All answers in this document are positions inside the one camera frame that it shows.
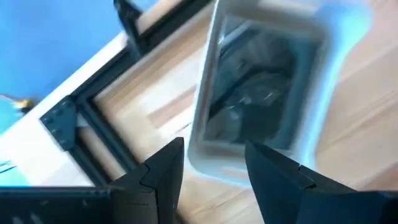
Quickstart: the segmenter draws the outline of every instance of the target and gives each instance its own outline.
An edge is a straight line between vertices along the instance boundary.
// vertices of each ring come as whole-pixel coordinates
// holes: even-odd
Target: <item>wooden floor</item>
[[[341,72],[317,164],[358,190],[398,190],[398,1],[369,4],[373,28]],[[211,7],[96,98],[142,161],[175,136],[189,137]],[[82,135],[101,148],[90,130]],[[103,160],[114,178],[123,175],[109,155]],[[200,177],[189,166],[179,209],[189,223],[262,222],[251,190]]]

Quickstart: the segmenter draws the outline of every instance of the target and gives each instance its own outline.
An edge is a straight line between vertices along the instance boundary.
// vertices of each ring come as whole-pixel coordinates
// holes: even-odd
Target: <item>plastic box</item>
[[[244,143],[256,141],[316,170],[340,68],[370,25],[354,3],[217,1],[188,145],[193,168],[250,187]]]

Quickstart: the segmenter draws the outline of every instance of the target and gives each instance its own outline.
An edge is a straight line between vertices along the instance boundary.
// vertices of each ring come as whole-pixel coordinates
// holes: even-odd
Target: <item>screw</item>
[[[51,124],[53,120],[51,118],[43,118],[43,123],[44,124]]]
[[[67,107],[69,107],[69,106],[71,106],[72,104],[69,102],[69,101],[64,101],[63,103],[62,103],[62,106],[64,107],[64,108],[67,108]]]
[[[60,145],[62,146],[62,147],[66,147],[66,148],[69,148],[70,146],[69,146],[69,141],[68,140],[61,140],[60,141]]]
[[[62,110],[55,109],[52,111],[52,113],[56,116],[60,116],[62,114]]]
[[[53,129],[53,130],[51,130],[51,134],[53,135],[53,136],[60,136],[61,135],[61,130],[59,130],[59,129]]]

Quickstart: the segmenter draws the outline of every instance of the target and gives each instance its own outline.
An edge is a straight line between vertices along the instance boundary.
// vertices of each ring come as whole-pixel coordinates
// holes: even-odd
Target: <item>black aluminum frame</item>
[[[129,36],[129,44],[40,119],[54,140],[70,153],[95,186],[109,184],[112,180],[77,134],[78,114],[84,117],[126,172],[135,169],[138,162],[95,105],[93,98],[210,2],[211,0],[182,0],[139,35],[136,21],[142,14],[141,11],[126,0],[114,0],[121,23]]]

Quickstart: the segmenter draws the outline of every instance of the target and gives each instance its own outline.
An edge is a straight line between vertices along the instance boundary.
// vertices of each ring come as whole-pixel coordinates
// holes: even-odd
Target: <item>light wood table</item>
[[[140,30],[176,1],[161,1]],[[319,171],[358,190],[398,190],[398,4],[370,1],[374,25],[340,75],[317,149]],[[95,101],[140,161],[190,134],[193,97],[212,6],[202,10]],[[39,118],[124,47],[121,34],[0,138],[1,153],[33,185],[90,185]],[[80,131],[113,178],[124,174],[89,128]],[[180,213],[189,223],[262,223],[252,190],[184,170]]]

